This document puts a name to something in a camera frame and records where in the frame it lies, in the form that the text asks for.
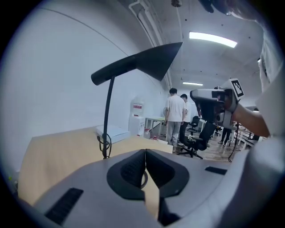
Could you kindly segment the person's white shirt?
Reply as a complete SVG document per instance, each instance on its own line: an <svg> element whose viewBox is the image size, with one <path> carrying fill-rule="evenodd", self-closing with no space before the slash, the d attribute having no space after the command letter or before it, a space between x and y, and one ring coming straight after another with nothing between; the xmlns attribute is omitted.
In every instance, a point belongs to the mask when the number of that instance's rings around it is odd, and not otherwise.
<svg viewBox="0 0 285 228"><path fill-rule="evenodd" d="M248 152L221 228L278 227L285 221L285 56L270 27L262 29L262 93L256 106L270 136Z"/></svg>

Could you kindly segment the white table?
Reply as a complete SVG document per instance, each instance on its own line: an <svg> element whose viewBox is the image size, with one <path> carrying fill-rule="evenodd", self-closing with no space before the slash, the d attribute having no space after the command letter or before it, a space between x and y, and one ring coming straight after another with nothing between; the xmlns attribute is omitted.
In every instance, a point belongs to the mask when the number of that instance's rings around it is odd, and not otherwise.
<svg viewBox="0 0 285 228"><path fill-rule="evenodd" d="M242 144L242 151L246 148L253 147L256 143L266 140L266 137L257 136L254 133L245 130L239 129L234 133L234 138L237 139L237 144Z"/></svg>
<svg viewBox="0 0 285 228"><path fill-rule="evenodd" d="M156 126L158 126L158 137L160 137L163 133L164 120L164 117L146 117L145 128L153 130Z"/></svg>

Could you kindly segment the white water dispenser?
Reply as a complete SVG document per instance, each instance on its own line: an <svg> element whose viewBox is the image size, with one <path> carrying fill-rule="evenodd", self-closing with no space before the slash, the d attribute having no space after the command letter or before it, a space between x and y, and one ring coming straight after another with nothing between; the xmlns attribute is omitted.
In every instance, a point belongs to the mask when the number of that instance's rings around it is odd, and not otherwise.
<svg viewBox="0 0 285 228"><path fill-rule="evenodd" d="M131 135L142 137L145 129L145 118L140 116L130 116L129 132Z"/></svg>

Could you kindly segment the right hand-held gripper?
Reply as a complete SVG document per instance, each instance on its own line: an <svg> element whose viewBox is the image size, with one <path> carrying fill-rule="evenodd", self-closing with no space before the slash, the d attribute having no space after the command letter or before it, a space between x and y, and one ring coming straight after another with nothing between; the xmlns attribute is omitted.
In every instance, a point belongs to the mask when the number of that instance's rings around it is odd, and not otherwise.
<svg viewBox="0 0 285 228"><path fill-rule="evenodd" d="M237 78L230 78L222 86L211 89L197 89L190 92L196 105L198 116L210 123L224 128L232 127L232 113L224 107L226 98L240 100L244 97L243 89Z"/></svg>

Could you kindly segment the white ceiling pipes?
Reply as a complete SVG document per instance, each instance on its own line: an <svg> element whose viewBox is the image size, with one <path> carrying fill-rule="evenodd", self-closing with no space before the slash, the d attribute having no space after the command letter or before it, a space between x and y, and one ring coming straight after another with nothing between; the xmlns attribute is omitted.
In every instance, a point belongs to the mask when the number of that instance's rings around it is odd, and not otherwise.
<svg viewBox="0 0 285 228"><path fill-rule="evenodd" d="M167 43L151 0L134 0L128 8L141 25L152 47Z"/></svg>

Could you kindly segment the black desk lamp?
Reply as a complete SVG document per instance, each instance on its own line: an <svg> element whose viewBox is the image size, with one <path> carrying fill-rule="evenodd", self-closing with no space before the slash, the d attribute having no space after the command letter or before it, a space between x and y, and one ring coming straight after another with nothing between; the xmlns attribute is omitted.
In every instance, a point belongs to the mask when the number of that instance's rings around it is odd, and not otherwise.
<svg viewBox="0 0 285 228"><path fill-rule="evenodd" d="M110 155L107 154L107 150L111 151L112 148L112 143L107 142L107 139L110 138L110 136L107 134L107 127L110 100L115 78L132 70L138 69L143 73L151 76L152 78L158 81L162 81L173 60L178 54L182 44L183 42L176 42L172 44L156 46L151 49L147 49L137 54L128 56L121 60L115 61L91 74L91 81L96 86L106 81L110 81L106 98L102 140L99 140L99 149L102 152L104 159L110 157Z"/></svg>

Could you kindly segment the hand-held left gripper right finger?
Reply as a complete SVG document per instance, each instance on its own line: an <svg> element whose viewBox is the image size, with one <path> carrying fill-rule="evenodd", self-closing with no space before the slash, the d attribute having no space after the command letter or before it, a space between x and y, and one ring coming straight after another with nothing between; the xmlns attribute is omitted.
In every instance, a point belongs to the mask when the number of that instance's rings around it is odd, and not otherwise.
<svg viewBox="0 0 285 228"><path fill-rule="evenodd" d="M146 150L147 169L159 187L159 216L146 228L221 228L238 187L245 153L232 163Z"/></svg>

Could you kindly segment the black office chair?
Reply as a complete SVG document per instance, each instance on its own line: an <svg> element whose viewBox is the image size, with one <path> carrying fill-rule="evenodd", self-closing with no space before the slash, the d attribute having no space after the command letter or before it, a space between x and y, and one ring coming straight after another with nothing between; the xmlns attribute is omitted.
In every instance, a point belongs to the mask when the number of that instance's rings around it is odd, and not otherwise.
<svg viewBox="0 0 285 228"><path fill-rule="evenodd" d="M197 127L200 122L200 118L198 116L194 116L192 121L189 123L191 128L187 129L188 132L190 132L190 135L192 136L194 133L197 132Z"/></svg>
<svg viewBox="0 0 285 228"><path fill-rule="evenodd" d="M203 159L203 157L197 154L197 151L207 149L208 141L215 129L216 125L207 121L199 136L189 135L188 139L184 142L184 147L177 155L190 155L191 158L195 156L199 159Z"/></svg>

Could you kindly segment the white flat box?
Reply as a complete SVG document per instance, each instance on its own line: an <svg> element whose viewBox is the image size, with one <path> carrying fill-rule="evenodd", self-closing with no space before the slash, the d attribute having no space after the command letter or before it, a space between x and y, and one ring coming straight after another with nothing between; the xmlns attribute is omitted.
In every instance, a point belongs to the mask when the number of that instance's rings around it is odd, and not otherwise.
<svg viewBox="0 0 285 228"><path fill-rule="evenodd" d="M107 134L106 140L112 144L130 137L129 131L113 125L107 126Z"/></svg>

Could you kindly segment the person's right forearm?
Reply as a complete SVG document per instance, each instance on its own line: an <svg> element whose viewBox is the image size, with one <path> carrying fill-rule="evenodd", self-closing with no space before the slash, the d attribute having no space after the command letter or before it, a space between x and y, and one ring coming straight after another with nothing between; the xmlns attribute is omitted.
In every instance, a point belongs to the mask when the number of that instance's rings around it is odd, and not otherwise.
<svg viewBox="0 0 285 228"><path fill-rule="evenodd" d="M269 130L261 114L248 110L240 104L237 105L233 113L233 120L239 122L257 136L270 136Z"/></svg>

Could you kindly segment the clear water jug red label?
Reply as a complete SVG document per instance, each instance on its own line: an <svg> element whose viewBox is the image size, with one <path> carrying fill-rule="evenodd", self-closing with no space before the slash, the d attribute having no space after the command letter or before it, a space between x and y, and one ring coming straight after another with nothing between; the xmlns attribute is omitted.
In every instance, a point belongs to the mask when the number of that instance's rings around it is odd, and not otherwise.
<svg viewBox="0 0 285 228"><path fill-rule="evenodd" d="M132 99L130 103L130 115L143 117L144 107L145 107L144 99L140 96L136 96L134 99Z"/></svg>

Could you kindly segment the wooden desk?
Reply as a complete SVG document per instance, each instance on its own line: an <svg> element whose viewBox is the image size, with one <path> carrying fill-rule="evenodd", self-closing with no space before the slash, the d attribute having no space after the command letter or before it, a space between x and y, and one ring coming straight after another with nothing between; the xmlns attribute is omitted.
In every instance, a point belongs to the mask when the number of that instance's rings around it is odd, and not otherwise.
<svg viewBox="0 0 285 228"><path fill-rule="evenodd" d="M139 136L112 144L111 156L139 149L172 153L172 146ZM33 137L28 145L18 178L18 196L30 205L53 185L82 166L102 160L95 127ZM156 219L159 212L159 190L148 173L143 188L146 208Z"/></svg>

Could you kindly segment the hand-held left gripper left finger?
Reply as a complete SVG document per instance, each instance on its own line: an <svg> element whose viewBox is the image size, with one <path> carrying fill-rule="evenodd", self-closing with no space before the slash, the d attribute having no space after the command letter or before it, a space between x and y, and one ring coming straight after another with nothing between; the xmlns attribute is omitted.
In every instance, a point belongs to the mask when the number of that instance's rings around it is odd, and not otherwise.
<svg viewBox="0 0 285 228"><path fill-rule="evenodd" d="M145 151L87 164L51 187L35 208L63 228L158 228L139 181Z"/></svg>

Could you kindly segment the person's right hand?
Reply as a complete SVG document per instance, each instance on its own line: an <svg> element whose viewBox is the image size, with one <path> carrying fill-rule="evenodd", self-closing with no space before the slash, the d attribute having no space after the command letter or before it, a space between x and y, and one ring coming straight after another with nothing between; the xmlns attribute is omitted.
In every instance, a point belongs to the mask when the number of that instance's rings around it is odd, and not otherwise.
<svg viewBox="0 0 285 228"><path fill-rule="evenodd" d="M233 114L237 109L238 103L239 102L236 99L231 100L230 98L226 98L224 107L227 111Z"/></svg>

